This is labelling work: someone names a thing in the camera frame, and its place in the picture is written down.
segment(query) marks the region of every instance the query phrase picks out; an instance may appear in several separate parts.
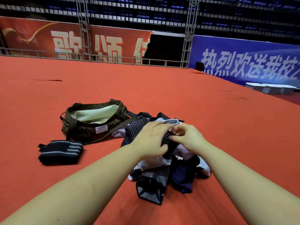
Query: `banner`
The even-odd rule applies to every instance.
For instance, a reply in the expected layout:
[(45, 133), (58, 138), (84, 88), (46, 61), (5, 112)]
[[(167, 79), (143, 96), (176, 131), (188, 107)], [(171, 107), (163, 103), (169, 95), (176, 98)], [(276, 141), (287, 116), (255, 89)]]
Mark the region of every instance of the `banner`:
[[(0, 27), (8, 48), (27, 49), (41, 52), (11, 51), (12, 55), (44, 56), (53, 58), (57, 52), (62, 59), (73, 59), (70, 53), (82, 53), (82, 41), (79, 24), (33, 20), (23, 18), (0, 17)], [(90, 26), (91, 53), (99, 60), (118, 63), (141, 63), (141, 59), (150, 42), (152, 31), (134, 30), (116, 27)]]
[(189, 67), (233, 83), (269, 83), (300, 88), (300, 46), (272, 42), (193, 37)]

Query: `black speaker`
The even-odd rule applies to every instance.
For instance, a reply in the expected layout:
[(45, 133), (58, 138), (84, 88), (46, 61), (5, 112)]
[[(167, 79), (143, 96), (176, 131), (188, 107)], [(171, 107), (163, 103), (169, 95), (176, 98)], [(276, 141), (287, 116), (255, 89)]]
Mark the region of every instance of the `black speaker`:
[(196, 61), (196, 70), (204, 72), (204, 63)]

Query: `red banner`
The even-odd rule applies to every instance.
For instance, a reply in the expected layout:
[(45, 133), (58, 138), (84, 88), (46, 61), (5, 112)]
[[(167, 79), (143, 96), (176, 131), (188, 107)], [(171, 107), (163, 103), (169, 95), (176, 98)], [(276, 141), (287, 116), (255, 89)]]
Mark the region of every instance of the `red banner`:
[[(53, 57), (57, 52), (59, 58), (72, 59), (71, 53), (82, 53), (82, 40), (79, 24), (62, 23), (44, 20), (0, 17), (0, 27), (8, 48), (27, 49), (41, 52), (10, 51), (12, 55), (29, 55)], [(90, 26), (91, 53), (99, 60), (118, 63), (141, 63), (141, 59), (150, 42), (152, 31), (124, 29), (116, 27)]]

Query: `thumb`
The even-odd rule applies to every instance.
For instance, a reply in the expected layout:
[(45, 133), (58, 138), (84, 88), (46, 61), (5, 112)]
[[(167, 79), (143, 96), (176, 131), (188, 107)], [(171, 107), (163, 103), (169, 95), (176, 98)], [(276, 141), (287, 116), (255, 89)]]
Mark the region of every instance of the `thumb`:
[(179, 144), (182, 144), (182, 136), (169, 136), (169, 139), (171, 141), (177, 142)]
[(165, 154), (168, 151), (168, 145), (164, 144), (163, 146), (160, 147), (162, 155)]

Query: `hand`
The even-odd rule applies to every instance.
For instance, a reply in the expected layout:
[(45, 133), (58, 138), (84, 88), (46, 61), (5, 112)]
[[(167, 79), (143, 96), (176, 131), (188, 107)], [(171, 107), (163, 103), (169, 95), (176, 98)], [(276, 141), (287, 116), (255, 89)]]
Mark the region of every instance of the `hand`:
[(179, 124), (172, 128), (175, 136), (170, 136), (169, 139), (182, 144), (188, 151), (199, 154), (199, 150), (204, 148), (208, 142), (202, 134), (193, 126), (187, 124)]
[(163, 124), (162, 121), (153, 121), (146, 124), (137, 137), (130, 144), (140, 152), (141, 159), (154, 159), (168, 151), (168, 145), (161, 146), (163, 136), (173, 124)]

